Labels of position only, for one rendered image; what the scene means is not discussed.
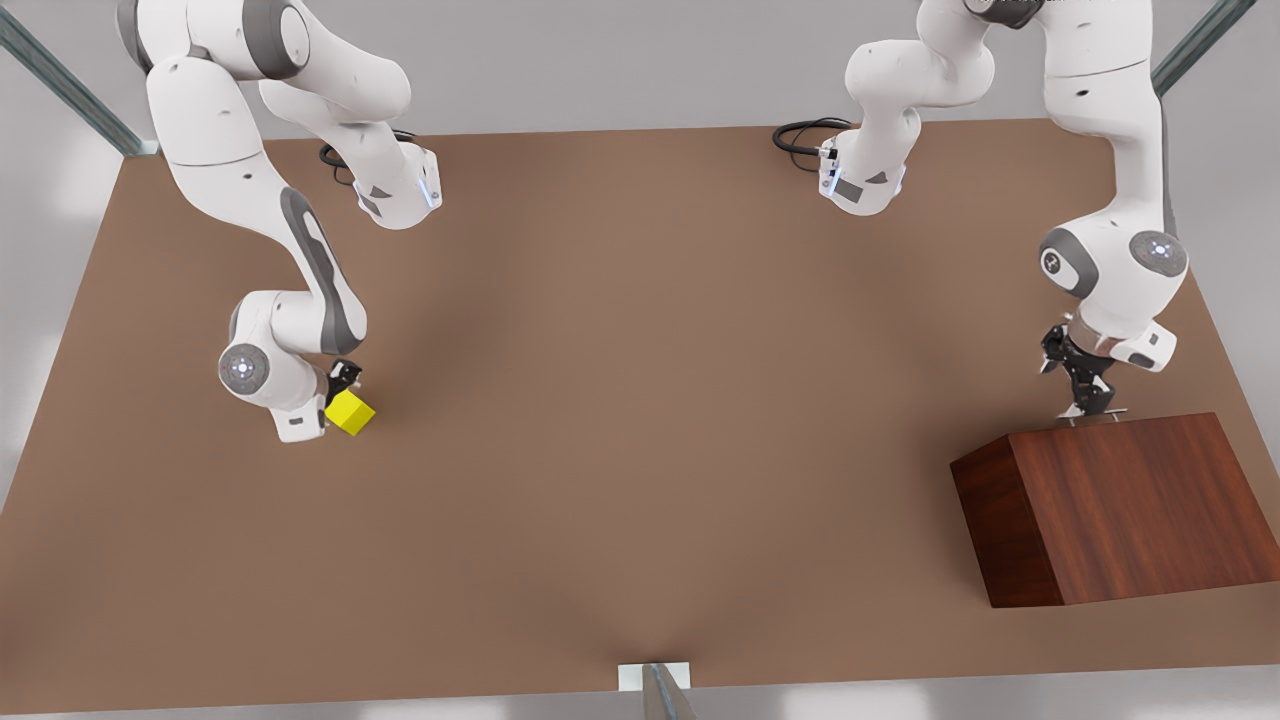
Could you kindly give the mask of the silver frame post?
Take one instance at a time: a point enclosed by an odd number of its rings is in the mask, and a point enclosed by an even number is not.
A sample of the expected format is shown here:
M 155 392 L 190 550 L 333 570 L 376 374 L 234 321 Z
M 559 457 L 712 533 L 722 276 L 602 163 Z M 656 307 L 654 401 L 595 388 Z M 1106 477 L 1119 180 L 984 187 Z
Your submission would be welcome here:
M 36 79 L 72 109 L 122 156 L 157 154 L 155 140 L 142 140 L 72 73 L 8 9 L 0 6 L 0 47 L 8 50 Z
M 621 664 L 618 691 L 643 693 L 644 720 L 698 720 L 685 691 L 691 688 L 689 662 Z
M 1153 69 L 1151 79 L 1156 95 L 1164 97 L 1257 1 L 1215 0 L 1215 4 Z

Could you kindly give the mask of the yellow square block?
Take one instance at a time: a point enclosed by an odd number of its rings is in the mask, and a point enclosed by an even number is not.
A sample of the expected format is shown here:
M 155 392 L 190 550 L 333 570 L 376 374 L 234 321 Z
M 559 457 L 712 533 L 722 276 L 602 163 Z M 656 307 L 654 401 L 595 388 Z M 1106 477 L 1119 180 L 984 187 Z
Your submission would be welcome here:
M 334 395 L 324 409 L 326 421 L 348 436 L 357 436 L 375 414 L 376 411 L 351 389 Z

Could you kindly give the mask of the dark wooden drawer cabinet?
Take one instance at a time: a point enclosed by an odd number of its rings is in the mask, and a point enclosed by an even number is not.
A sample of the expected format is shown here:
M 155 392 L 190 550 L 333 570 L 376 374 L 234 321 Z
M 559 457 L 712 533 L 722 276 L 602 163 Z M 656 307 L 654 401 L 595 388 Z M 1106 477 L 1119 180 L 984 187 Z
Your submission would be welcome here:
M 996 609 L 1280 582 L 1212 413 L 1011 433 L 950 469 Z

